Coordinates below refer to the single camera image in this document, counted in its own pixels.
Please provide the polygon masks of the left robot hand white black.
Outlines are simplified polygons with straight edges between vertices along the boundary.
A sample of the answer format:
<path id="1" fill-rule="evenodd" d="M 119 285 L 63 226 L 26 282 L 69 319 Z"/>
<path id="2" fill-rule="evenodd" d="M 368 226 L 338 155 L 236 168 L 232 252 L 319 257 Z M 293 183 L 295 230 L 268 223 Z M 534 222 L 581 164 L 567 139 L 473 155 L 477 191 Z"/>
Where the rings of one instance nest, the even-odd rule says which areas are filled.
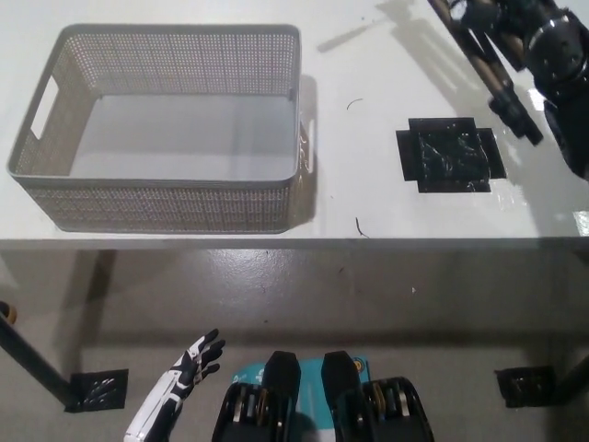
<path id="1" fill-rule="evenodd" d="M 219 330 L 202 335 L 159 378 L 127 427 L 124 441 L 169 441 L 184 402 L 194 388 L 217 372 L 225 340 Z"/>

